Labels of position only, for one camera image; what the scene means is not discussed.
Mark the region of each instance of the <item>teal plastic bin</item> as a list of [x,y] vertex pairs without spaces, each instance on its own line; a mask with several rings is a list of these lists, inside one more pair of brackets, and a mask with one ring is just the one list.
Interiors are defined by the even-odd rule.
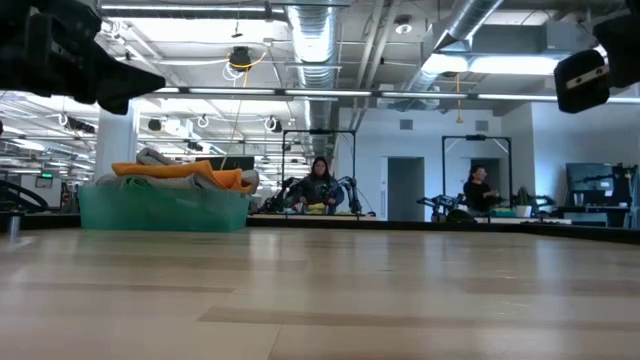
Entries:
[[82,227],[231,232],[245,227],[250,198],[217,189],[80,187]]

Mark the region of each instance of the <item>white column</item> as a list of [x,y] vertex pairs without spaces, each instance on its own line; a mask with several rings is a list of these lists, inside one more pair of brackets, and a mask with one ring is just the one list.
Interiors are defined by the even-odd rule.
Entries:
[[132,102],[129,102],[129,111],[124,116],[100,110],[94,181],[103,175],[113,174],[113,163],[136,161],[140,113]]

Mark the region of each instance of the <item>wooden floor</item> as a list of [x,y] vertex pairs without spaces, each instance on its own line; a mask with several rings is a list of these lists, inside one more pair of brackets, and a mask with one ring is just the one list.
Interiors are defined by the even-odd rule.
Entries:
[[0,242],[0,359],[640,359],[640,247],[489,233]]

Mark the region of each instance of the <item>potted plant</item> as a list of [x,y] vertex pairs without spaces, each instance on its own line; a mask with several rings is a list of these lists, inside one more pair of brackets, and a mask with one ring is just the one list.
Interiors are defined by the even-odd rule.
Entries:
[[531,217],[531,197],[526,187],[521,187],[518,190],[518,196],[516,196],[516,217],[529,218]]

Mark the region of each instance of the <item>ceiling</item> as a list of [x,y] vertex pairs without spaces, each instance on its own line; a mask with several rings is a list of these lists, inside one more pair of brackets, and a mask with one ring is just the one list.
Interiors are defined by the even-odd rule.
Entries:
[[[154,3],[153,1],[119,1],[118,3]],[[172,0],[170,4],[206,3],[227,4],[228,1],[180,1]],[[391,31],[384,47],[382,58],[384,64],[378,66],[374,77],[374,86],[379,84],[398,84],[408,81],[422,66],[421,43],[427,25],[444,19],[449,15],[453,0],[401,2],[398,15],[410,15],[412,31],[397,34]],[[599,16],[620,9],[623,1],[542,1],[542,0],[505,0],[486,24],[510,24],[532,26],[540,25],[551,17],[556,20],[576,21],[588,16]],[[338,22],[338,88],[353,88],[358,74],[359,64],[363,56],[365,38],[371,31],[371,13],[374,1],[355,0],[350,7],[339,10]],[[170,86],[190,87],[298,87],[297,69],[294,49],[291,42],[291,31],[284,22],[267,22],[260,20],[186,20],[180,18],[118,18],[104,19],[104,31],[96,41],[115,58],[158,73],[167,79]],[[253,60],[262,61],[253,66],[248,77],[228,80],[227,56],[235,46],[248,46]],[[522,93],[544,90],[544,76],[524,75],[488,75],[478,73],[462,73],[460,90],[488,93]],[[455,78],[439,77],[436,85],[443,91],[456,91]],[[152,132],[148,129],[151,119],[183,119],[191,121],[193,133],[202,138],[231,138],[234,122],[238,121],[234,134],[236,140],[281,140],[281,134],[274,134],[265,128],[265,120],[271,117],[281,121],[284,129],[305,129],[304,100],[295,101],[251,101],[244,100],[188,100],[188,99],[153,99],[136,100],[136,106],[142,113],[140,136],[170,137],[166,131]],[[439,109],[447,111],[457,106],[457,102],[442,101]],[[499,109],[499,102],[468,102],[465,109]],[[60,125],[60,114],[78,118],[98,128],[100,109],[97,105],[78,104],[62,97],[42,98],[32,94],[4,93],[0,98],[0,117],[7,127],[16,133],[37,136],[74,136],[74,131]],[[205,117],[207,126],[198,126],[198,119]],[[27,149],[16,146],[12,141],[4,141],[4,167],[21,168],[34,166],[32,163],[10,161],[8,158],[33,155],[46,158],[65,158],[69,154],[87,155],[83,164],[91,167],[89,161],[94,155],[95,143],[90,141],[47,141],[39,142],[45,151]],[[191,153],[180,143],[149,143],[162,152],[173,154]],[[279,145],[234,145],[218,144],[213,154],[276,154]],[[302,146],[295,146],[292,154],[302,155]],[[84,179],[91,175],[90,169],[74,178]],[[271,179],[278,174],[270,175]]]

